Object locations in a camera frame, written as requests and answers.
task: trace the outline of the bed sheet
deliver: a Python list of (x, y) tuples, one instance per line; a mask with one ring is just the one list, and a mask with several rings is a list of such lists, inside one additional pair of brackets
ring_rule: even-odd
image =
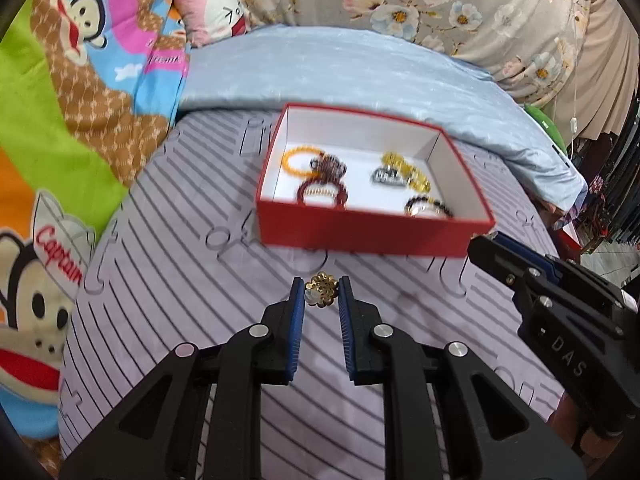
[[(562, 387), (518, 338), (520, 316), (509, 289), (466, 258), (260, 244), (254, 192), (277, 116), (188, 114), (131, 187), (98, 245), (72, 316), (60, 396), (63, 453), (170, 349), (185, 340), (201, 348), (227, 341), (286, 297), (293, 277), (320, 269), (348, 274), (358, 298), (416, 340), (465, 342), (547, 418)], [(540, 253), (557, 254), (502, 161), (456, 143), (497, 227)], [(200, 463), (206, 431), (205, 425)], [(382, 390), (350, 383), (336, 306), (307, 309), (294, 381), (263, 388), (261, 433), (266, 480), (384, 478)]]

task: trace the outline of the pink pillow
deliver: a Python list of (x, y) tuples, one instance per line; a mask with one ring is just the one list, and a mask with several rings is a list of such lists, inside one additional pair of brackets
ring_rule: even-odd
[(247, 30), (240, 0), (174, 0), (174, 4), (194, 47), (238, 36)]

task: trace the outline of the green pillow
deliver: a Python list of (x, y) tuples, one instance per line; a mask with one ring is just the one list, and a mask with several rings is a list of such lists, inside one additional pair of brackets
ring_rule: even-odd
[(553, 121), (546, 116), (546, 114), (531, 105), (524, 105), (524, 110), (527, 114), (535, 119), (535, 121), (542, 126), (542, 129), (546, 131), (546, 134), (551, 137), (551, 140), (555, 142), (556, 146), (562, 150), (562, 152), (566, 155), (566, 146), (564, 145), (564, 140), (562, 140), (562, 135), (556, 128), (556, 125), (553, 124)]

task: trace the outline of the green object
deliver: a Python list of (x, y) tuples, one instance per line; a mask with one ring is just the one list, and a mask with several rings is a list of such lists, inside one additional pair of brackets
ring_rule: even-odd
[(0, 149), (31, 189), (50, 191), (99, 237), (127, 189), (98, 153), (69, 133), (46, 56), (31, 33), (32, 3), (25, 2), (0, 43)]
[(542, 110), (539, 110), (535, 106), (524, 105), (524, 111), (526, 111), (527, 114), (533, 117), (534, 120), (542, 126), (542, 129), (546, 131), (546, 134), (551, 137), (551, 140), (555, 142), (556, 146), (566, 155), (566, 145), (564, 144), (564, 140), (562, 140), (560, 131), (556, 128), (553, 121), (549, 119)]

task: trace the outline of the pink stripe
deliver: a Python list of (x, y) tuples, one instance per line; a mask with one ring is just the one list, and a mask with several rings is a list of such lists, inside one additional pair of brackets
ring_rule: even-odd
[(148, 73), (152, 70), (184, 72), (186, 67), (187, 63), (183, 50), (153, 50), (144, 72)]
[(154, 32), (138, 28), (138, 0), (108, 0), (112, 30), (118, 43), (130, 54), (146, 54), (156, 41)]

